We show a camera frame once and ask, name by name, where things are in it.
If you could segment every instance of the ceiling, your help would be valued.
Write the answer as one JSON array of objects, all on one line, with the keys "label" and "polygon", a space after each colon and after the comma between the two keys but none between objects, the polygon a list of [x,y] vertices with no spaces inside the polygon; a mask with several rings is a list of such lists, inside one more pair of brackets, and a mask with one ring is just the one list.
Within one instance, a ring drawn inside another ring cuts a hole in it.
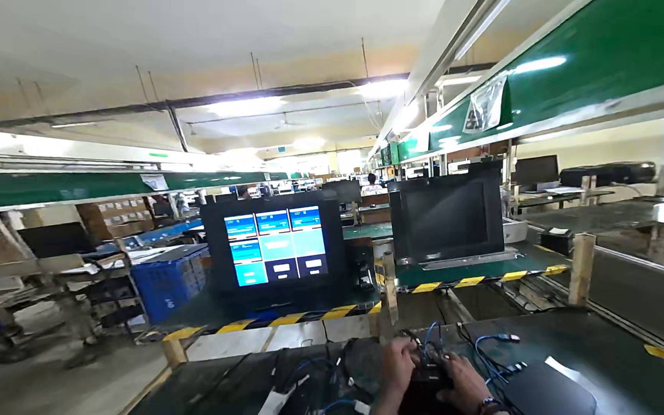
[{"label": "ceiling", "polygon": [[[453,66],[499,61],[567,3],[512,0]],[[256,90],[260,82],[250,52],[266,89],[408,72],[442,4],[0,0],[0,120]],[[257,117],[220,120],[206,107],[181,108],[177,114],[191,151],[254,147],[272,158],[279,155],[278,146],[306,137],[324,138],[322,150],[372,146],[371,136],[392,106],[391,98],[366,106],[357,88],[283,100],[273,114]],[[280,128],[283,112],[290,126]],[[9,131],[181,150],[168,115],[160,111],[91,126],[35,124]]]}]

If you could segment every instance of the black monitor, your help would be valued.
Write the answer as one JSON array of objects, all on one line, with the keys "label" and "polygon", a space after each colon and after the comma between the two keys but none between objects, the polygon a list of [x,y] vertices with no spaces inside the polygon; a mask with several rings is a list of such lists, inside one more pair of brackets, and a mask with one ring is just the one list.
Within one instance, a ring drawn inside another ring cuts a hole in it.
[{"label": "black monitor", "polygon": [[336,193],[316,191],[201,207],[212,282],[251,292],[344,284]]},{"label": "black monitor", "polygon": [[504,250],[501,163],[389,184],[395,257],[420,264]]},{"label": "black monitor", "polygon": [[520,186],[557,182],[560,179],[558,173],[558,156],[532,157],[529,159],[516,160],[516,184]]},{"label": "black monitor", "polygon": [[96,252],[79,222],[31,227],[18,232],[36,258]]},{"label": "black monitor", "polygon": [[339,180],[337,182],[327,182],[322,186],[323,189],[337,193],[337,202],[350,203],[361,202],[360,182],[357,180]]},{"label": "black monitor", "polygon": [[214,200],[216,200],[217,203],[222,203],[222,202],[237,202],[237,193],[222,193],[222,194],[215,194],[215,195],[214,195]]}]

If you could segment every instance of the monitor stand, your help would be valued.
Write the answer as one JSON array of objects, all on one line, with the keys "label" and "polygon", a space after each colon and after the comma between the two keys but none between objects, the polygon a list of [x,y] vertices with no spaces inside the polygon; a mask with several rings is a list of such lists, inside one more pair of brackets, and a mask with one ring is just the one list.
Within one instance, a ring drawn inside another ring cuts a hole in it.
[{"label": "monitor stand", "polygon": [[465,267],[468,265],[485,264],[488,262],[508,261],[516,259],[520,256],[519,250],[514,247],[506,247],[501,252],[486,253],[483,255],[464,256],[463,258],[456,259],[443,259],[441,261],[432,261],[422,263],[422,269],[425,271],[433,271],[435,269]]}]

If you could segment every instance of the blue plastic crate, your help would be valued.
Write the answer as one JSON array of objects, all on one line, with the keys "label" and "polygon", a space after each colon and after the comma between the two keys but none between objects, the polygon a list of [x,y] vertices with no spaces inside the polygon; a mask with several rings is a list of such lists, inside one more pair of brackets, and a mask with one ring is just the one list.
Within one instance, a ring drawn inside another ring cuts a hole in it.
[{"label": "blue plastic crate", "polygon": [[151,324],[163,322],[204,288],[201,259],[207,256],[206,244],[184,245],[132,268]]}]

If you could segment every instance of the blue display screen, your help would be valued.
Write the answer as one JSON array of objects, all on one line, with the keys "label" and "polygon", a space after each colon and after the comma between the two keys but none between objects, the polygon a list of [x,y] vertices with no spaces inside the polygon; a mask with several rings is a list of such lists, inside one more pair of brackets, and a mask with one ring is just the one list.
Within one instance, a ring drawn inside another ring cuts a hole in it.
[{"label": "blue display screen", "polygon": [[327,274],[319,207],[224,218],[240,287]]}]

